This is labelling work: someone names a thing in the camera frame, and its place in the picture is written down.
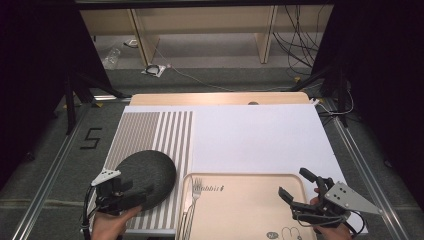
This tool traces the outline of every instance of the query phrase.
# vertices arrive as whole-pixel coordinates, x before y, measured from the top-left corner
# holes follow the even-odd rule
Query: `floor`
[[[287,41],[290,41],[292,34],[281,34],[281,36],[287,39]],[[320,38],[321,34],[317,34],[316,43],[318,45]],[[128,43],[132,39],[134,39],[133,36],[97,36],[95,46],[98,50],[100,59],[104,60],[111,49],[118,48],[120,50],[120,55],[117,65],[115,66],[116,69],[143,70],[144,66],[141,64],[138,49],[124,45],[124,43]],[[288,70],[285,72],[284,77],[287,79],[288,83],[294,82],[297,78],[307,78],[310,71],[308,67],[299,63],[298,60],[288,58],[287,54],[279,47],[275,39],[272,41],[268,63],[261,64],[259,62],[259,57],[257,56],[254,37],[251,34],[167,35],[161,36],[161,40],[157,48],[158,51],[152,63],[164,66],[172,65],[176,69],[274,69],[285,67],[288,68]],[[305,59],[305,53],[302,49],[292,49],[292,52],[299,56],[300,59]],[[123,81],[123,85],[126,84],[125,79],[122,79],[121,81]],[[317,91],[317,87],[319,87],[319,84],[320,83],[318,81],[316,83],[317,86],[312,86],[311,89],[307,89],[306,91],[308,95],[318,96],[319,92]],[[100,109],[93,108],[93,106],[91,106],[91,109],[87,114],[96,114],[96,112],[98,112],[97,114],[104,114],[102,115],[103,117],[116,118],[116,121],[112,122],[114,122],[113,124],[117,124],[119,122],[120,111],[122,111],[123,107],[127,103],[121,102],[116,104],[119,107],[115,106],[114,108],[110,108],[110,110],[108,110],[108,106],[105,104],[105,107],[101,109],[101,112]],[[325,103],[325,106],[327,108],[334,107],[334,105],[331,104],[331,102],[328,102]],[[63,103],[58,105],[59,119],[66,119],[63,107]],[[84,109],[84,106],[81,106],[79,111],[81,113],[86,110]],[[355,156],[355,153],[352,152],[356,151],[355,149],[337,150],[343,147],[346,148],[346,142],[352,141],[352,139],[362,139],[364,137],[371,140],[373,139],[372,134],[367,131],[366,127],[361,123],[360,118],[357,115],[350,116],[350,118],[352,119],[349,120],[349,123],[352,127],[349,132],[346,132],[346,129],[343,129],[342,127],[337,127],[337,122],[333,121],[333,119],[323,118],[325,130],[327,131],[332,147],[335,149],[336,155],[339,155],[337,156],[338,158],[354,158],[353,156]],[[110,131],[108,132],[108,137],[110,138],[108,140],[109,142],[113,139],[113,129],[115,129],[115,127],[116,126],[109,126],[105,128],[105,131]],[[2,225],[4,222],[3,226],[7,230],[5,231],[7,234],[0,234],[0,239],[12,238],[12,233],[14,233],[13,229],[18,226],[20,219],[26,213],[28,207],[31,207],[30,203],[33,201],[33,197],[39,193],[39,186],[43,184],[42,181],[44,175],[40,175],[40,172],[49,172],[49,168],[54,166],[55,160],[60,159],[62,154],[66,155],[66,151],[72,151],[63,149],[62,143],[68,141],[71,144],[78,145],[74,147],[80,148],[81,144],[84,142],[83,137],[85,136],[79,136],[78,139],[69,139],[65,135],[60,135],[58,137],[55,133],[57,132],[57,129],[66,129],[66,120],[52,123],[49,128],[46,129],[46,134],[43,136],[43,139],[40,139],[38,156],[39,158],[46,158],[50,160],[42,162],[42,164],[23,163],[12,177],[8,186],[0,193],[0,221],[2,222]],[[42,145],[42,143],[46,142],[50,143],[48,148]],[[363,189],[364,192],[368,192],[367,197],[373,198],[373,193],[369,193],[367,189],[376,189],[376,187],[372,185],[368,186],[366,183],[363,185],[362,183],[359,183],[362,182],[367,175],[361,175],[360,171],[357,169],[358,166],[362,164],[361,158],[380,159],[382,156],[381,153],[376,150],[378,149],[378,143],[365,143],[359,141],[357,144],[361,149],[363,156],[361,155],[359,159],[351,162],[342,163],[341,168],[346,176],[350,176],[351,179],[347,179],[348,182],[352,182],[352,185],[354,186],[360,185],[358,188]],[[104,147],[105,150],[103,152],[107,153],[108,146],[100,147]],[[104,159],[105,157],[91,154],[92,153],[90,152],[84,152],[84,156],[82,156],[81,159]],[[47,193],[50,197],[44,203],[43,210],[38,217],[35,226],[32,226],[34,228],[29,235],[29,239],[40,239],[45,237],[49,237],[51,239],[63,239],[61,238],[63,236],[60,235],[60,232],[49,227],[52,221],[67,223],[67,227],[63,231],[77,232],[79,227],[78,217],[80,216],[79,213],[82,206],[82,199],[80,196],[76,196],[77,194],[73,192],[73,189],[63,189],[59,186],[60,184],[65,185],[66,183],[64,183],[64,181],[66,181],[67,178],[72,178],[71,174],[75,171],[89,171],[88,169],[90,167],[98,169],[101,167],[101,161],[99,162],[100,165],[99,163],[80,162],[81,165],[87,166],[87,169],[74,169],[69,163],[64,163],[64,169],[69,170],[69,172],[62,171],[60,175],[54,176],[53,184],[50,189],[51,192]],[[380,226],[381,228],[376,227],[376,229],[379,229],[379,231],[381,230],[384,233],[373,232],[372,234],[368,234],[368,236],[360,236],[360,239],[405,239],[402,237],[402,234],[399,235],[400,237],[396,237],[397,231],[402,233],[404,229],[407,229],[408,234],[412,236],[410,239],[418,239],[414,237],[423,235],[424,217],[422,211],[414,205],[414,200],[410,197],[410,194],[404,188],[401,181],[396,178],[393,171],[389,168],[383,168],[385,168],[385,166],[382,161],[376,161],[370,165],[371,172],[375,173],[374,175],[378,179],[378,182],[383,185],[382,188],[384,189],[383,194],[385,198],[390,199],[391,204],[389,203],[389,207],[393,208],[393,211],[396,213],[395,217],[399,216],[399,218],[396,218],[395,220],[400,221],[401,227],[393,227],[391,226],[393,223],[388,221],[383,222],[381,218],[370,217],[370,225],[373,224],[373,221],[381,222],[381,225],[383,226]],[[388,187],[386,186],[392,186],[393,191],[387,190]],[[70,202],[60,201],[61,196],[64,195],[70,195],[71,197],[68,199],[73,200]],[[78,233],[74,233],[65,239],[74,238],[82,238],[82,236],[78,235]],[[128,236],[126,239],[143,238]]]

